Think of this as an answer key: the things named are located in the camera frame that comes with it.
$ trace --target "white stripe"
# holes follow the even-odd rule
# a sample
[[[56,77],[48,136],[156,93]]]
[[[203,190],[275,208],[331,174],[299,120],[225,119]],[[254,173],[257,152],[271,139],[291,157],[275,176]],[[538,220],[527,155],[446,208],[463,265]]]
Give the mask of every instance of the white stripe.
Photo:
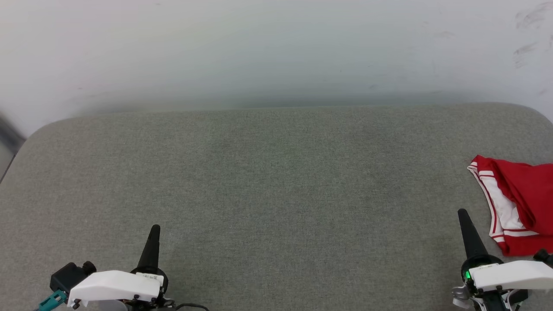
[[[502,233],[503,229],[501,228],[501,225],[495,223],[497,220],[495,219],[495,213],[493,211],[493,205],[492,205],[492,202],[490,201],[490,198],[488,197],[488,193],[487,193],[486,189],[484,188],[484,184],[482,183],[482,181],[480,180],[480,178],[476,174],[475,170],[471,169],[471,167],[468,167],[467,169],[472,173],[474,178],[476,178],[476,182],[478,182],[478,184],[480,185],[480,188],[482,188],[482,191],[484,192],[484,196],[486,197],[486,200],[488,201],[489,212],[490,212],[490,214],[492,214],[492,224],[489,227],[489,235],[493,236],[493,235],[496,235],[496,233]]]
[[[518,215],[518,209],[514,202],[509,200],[497,185],[497,180],[494,177],[480,177],[484,187],[488,190],[490,199],[497,213],[497,221],[501,228],[505,229],[526,229]]]
[[[531,236],[539,233],[533,231],[503,231],[503,234],[508,236]]]
[[[481,170],[480,172],[478,172],[478,175],[490,175],[490,176],[494,176],[494,175],[493,175],[493,171],[491,171],[491,170]]]

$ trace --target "gray fabric surface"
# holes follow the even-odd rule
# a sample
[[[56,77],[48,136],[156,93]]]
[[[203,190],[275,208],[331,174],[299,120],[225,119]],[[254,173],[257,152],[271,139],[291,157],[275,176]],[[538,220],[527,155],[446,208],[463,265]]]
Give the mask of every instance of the gray fabric surface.
[[[28,139],[0,185],[0,298],[36,308],[70,261],[130,271],[157,223],[178,302],[457,310],[457,209],[500,255],[466,166],[476,154],[553,162],[552,134],[537,112],[498,103],[57,122]],[[553,295],[536,292],[523,310],[551,308]]]

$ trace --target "white label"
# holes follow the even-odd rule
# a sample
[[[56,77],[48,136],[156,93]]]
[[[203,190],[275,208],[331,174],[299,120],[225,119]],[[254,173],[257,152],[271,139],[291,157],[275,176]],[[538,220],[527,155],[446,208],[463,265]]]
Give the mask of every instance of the white label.
[[[486,268],[497,266],[497,265],[499,265],[499,264],[498,263],[491,263],[489,265],[478,266],[476,268],[470,268],[468,271],[472,274],[473,271],[480,270],[480,269],[486,269]]]
[[[159,287],[163,286],[163,276],[159,276],[157,274],[150,274],[150,273],[140,273],[137,272],[137,276],[143,276],[145,278],[154,279],[159,282]]]

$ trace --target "black cable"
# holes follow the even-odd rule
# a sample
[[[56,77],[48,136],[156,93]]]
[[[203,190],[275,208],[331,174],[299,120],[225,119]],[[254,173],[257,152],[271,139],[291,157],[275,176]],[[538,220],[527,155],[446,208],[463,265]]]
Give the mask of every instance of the black cable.
[[[182,308],[182,307],[201,308],[201,309],[204,309],[205,311],[209,311],[209,309],[207,309],[207,308],[204,307],[203,305],[195,304],[195,303],[183,303],[183,304],[179,304],[179,305],[176,306],[175,311],[177,311],[178,309],[180,309],[180,308]]]

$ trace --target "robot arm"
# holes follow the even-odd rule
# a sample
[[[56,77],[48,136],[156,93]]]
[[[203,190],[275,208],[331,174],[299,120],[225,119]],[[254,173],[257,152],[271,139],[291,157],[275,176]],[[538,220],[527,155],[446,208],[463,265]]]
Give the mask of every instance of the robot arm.
[[[529,289],[553,289],[553,256],[540,250],[536,261],[503,263],[489,255],[465,209],[458,211],[467,259],[461,267],[464,285],[453,289],[453,303],[481,311],[509,311],[520,307]]]
[[[54,294],[39,304],[38,311],[51,311],[63,303],[77,309],[81,304],[88,306],[90,301],[115,302],[125,311],[171,311],[185,305],[209,311],[203,305],[175,305],[173,300],[165,298],[169,280],[158,267],[159,236],[159,225],[152,226],[138,266],[130,273],[96,272],[96,267],[88,261],[82,268],[68,263],[52,274],[50,289]]]

